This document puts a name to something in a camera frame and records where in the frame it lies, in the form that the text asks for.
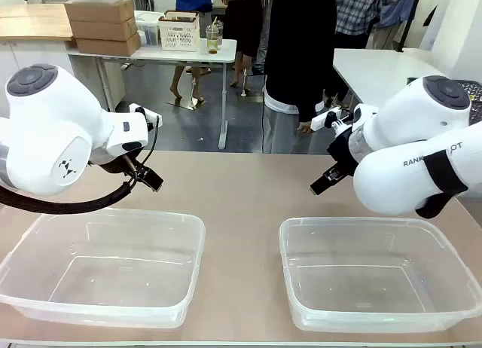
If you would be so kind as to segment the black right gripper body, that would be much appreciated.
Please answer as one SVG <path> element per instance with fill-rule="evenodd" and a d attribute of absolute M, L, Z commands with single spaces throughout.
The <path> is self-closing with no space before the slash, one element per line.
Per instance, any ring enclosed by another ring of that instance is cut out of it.
<path fill-rule="evenodd" d="M 328 146 L 328 153 L 336 161 L 329 169 L 333 176 L 353 176 L 358 162 L 349 149 L 349 137 L 352 135 L 352 128 L 349 127 L 340 133 Z"/>

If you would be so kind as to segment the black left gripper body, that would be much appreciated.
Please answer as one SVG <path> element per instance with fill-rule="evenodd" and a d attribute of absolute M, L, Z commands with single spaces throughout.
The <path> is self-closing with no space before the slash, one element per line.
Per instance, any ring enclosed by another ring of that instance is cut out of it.
<path fill-rule="evenodd" d="M 131 151 L 122 156 L 112 156 L 106 151 L 93 151 L 88 163 L 100 166 L 111 174 L 132 174 L 139 165 L 139 162 L 136 160 L 138 156 L 139 151 Z"/>

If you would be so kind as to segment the clear plastic container with wrappers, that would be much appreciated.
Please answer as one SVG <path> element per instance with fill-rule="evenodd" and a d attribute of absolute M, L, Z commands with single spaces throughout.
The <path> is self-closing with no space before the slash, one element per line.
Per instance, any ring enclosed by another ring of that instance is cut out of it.
<path fill-rule="evenodd" d="M 0 262 L 0 303 L 48 322 L 176 329 L 205 237 L 203 221 L 181 213 L 42 215 Z"/>

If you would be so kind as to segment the person's left forearm black sleeve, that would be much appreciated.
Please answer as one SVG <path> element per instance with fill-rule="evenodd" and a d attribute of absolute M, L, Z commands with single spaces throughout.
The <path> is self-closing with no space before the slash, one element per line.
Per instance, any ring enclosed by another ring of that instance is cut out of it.
<path fill-rule="evenodd" d="M 323 100 L 325 81 L 323 77 L 306 79 L 297 92 L 295 106 L 301 123 L 310 122 L 316 116 L 316 106 Z"/>

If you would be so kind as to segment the white perforated plastic basket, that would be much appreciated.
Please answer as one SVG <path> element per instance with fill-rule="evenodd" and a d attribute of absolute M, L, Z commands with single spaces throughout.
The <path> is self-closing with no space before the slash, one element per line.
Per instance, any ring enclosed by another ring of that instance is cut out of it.
<path fill-rule="evenodd" d="M 161 46 L 169 51 L 194 52 L 200 42 L 197 12 L 166 11 L 159 18 Z"/>

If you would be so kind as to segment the large white table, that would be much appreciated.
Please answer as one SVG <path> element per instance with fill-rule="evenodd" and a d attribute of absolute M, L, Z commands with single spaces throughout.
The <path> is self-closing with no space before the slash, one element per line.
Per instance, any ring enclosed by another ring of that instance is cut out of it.
<path fill-rule="evenodd" d="M 356 99 L 382 108 L 408 78 L 449 75 L 426 60 L 427 53 L 406 50 L 343 49 L 334 52 L 334 67 Z"/>

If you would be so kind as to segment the person in black sweater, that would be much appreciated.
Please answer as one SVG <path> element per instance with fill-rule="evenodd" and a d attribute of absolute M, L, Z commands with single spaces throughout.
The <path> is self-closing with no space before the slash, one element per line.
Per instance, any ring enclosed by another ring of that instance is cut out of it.
<path fill-rule="evenodd" d="M 264 152 L 306 154 L 311 134 L 297 131 L 300 85 L 333 67 L 336 0 L 273 0 L 264 65 Z"/>

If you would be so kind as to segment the brown cardboard box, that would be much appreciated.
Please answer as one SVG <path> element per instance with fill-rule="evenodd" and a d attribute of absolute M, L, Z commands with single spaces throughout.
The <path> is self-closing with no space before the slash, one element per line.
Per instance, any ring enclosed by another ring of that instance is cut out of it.
<path fill-rule="evenodd" d="M 70 21 L 123 23 L 134 17 L 131 0 L 115 3 L 67 2 L 65 9 Z"/>
<path fill-rule="evenodd" d="M 122 23 L 70 21 L 75 38 L 104 41 L 127 41 L 137 33 L 134 17 Z"/>
<path fill-rule="evenodd" d="M 134 34 L 126 41 L 108 41 L 77 38 L 76 44 L 81 53 L 109 56 L 131 56 L 141 47 L 141 39 Z"/>

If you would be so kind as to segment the white folding table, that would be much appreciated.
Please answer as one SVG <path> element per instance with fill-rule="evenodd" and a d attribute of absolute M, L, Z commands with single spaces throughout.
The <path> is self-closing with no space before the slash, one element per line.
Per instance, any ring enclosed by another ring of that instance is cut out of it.
<path fill-rule="evenodd" d="M 224 150 L 227 141 L 227 66 L 234 62 L 236 52 L 236 41 L 224 39 L 221 50 L 217 54 L 208 52 L 206 39 L 197 47 L 196 51 L 168 51 L 162 47 L 140 47 L 131 56 L 112 56 L 102 54 L 82 53 L 77 48 L 68 48 L 69 56 L 88 56 L 95 62 L 96 71 L 100 77 L 103 96 L 106 99 L 107 109 L 114 111 L 116 104 L 113 102 L 111 88 L 106 77 L 105 62 L 133 63 L 140 60 L 146 63 L 153 63 L 167 66 L 201 66 L 206 64 L 212 69 L 222 69 L 222 90 L 221 90 L 221 126 L 218 137 L 218 149 Z"/>

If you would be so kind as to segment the clear plastic storage box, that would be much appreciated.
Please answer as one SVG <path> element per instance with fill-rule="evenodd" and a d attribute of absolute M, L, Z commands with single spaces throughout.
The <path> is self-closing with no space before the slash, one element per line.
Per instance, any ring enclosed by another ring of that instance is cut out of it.
<path fill-rule="evenodd" d="M 159 21 L 163 13 L 134 11 L 134 14 L 142 46 L 161 46 Z"/>

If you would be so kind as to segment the person in plaid shirt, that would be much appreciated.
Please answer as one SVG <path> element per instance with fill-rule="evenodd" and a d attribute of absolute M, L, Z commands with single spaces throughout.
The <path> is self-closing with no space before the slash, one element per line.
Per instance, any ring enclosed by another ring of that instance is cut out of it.
<path fill-rule="evenodd" d="M 336 48 L 365 49 L 378 17 L 380 0 L 336 0 Z"/>

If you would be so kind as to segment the plastic cup with straw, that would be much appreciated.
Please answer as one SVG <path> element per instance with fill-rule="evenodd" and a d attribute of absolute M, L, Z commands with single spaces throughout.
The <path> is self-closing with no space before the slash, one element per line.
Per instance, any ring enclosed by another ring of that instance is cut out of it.
<path fill-rule="evenodd" d="M 222 46 L 223 24 L 215 19 L 206 27 L 206 46 L 210 54 L 217 54 Z"/>

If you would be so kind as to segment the person in black shorts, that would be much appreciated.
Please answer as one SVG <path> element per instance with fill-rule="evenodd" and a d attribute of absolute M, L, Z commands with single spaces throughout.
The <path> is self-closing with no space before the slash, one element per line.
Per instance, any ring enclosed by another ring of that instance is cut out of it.
<path fill-rule="evenodd" d="M 257 56 L 263 24 L 261 0 L 222 0 L 226 5 L 224 37 L 236 40 L 233 81 L 237 87 L 244 70 L 248 71 Z"/>

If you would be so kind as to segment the wooden desk top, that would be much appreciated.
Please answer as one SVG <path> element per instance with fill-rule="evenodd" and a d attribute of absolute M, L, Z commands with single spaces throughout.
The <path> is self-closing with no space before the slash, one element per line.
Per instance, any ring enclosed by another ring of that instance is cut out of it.
<path fill-rule="evenodd" d="M 0 7 L 0 41 L 70 41 L 72 38 L 64 4 Z"/>

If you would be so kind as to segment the white board panel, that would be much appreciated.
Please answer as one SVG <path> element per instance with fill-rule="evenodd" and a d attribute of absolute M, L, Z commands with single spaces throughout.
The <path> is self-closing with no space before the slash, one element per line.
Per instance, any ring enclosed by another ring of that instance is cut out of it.
<path fill-rule="evenodd" d="M 444 15 L 450 0 L 423 1 L 423 38 L 419 49 L 431 50 L 440 31 Z"/>

